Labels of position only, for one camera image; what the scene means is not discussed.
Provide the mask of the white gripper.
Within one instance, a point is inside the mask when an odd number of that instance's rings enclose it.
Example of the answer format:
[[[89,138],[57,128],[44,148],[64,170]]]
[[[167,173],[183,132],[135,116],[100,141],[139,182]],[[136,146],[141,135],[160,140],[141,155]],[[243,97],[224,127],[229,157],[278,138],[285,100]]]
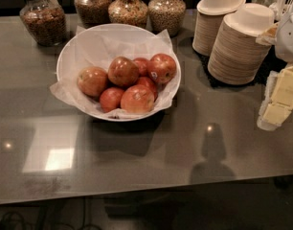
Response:
[[[260,34],[256,42],[274,46],[276,57],[288,63],[280,72],[270,72],[259,109],[258,127],[273,131],[293,110],[293,3],[287,7],[281,20]]]

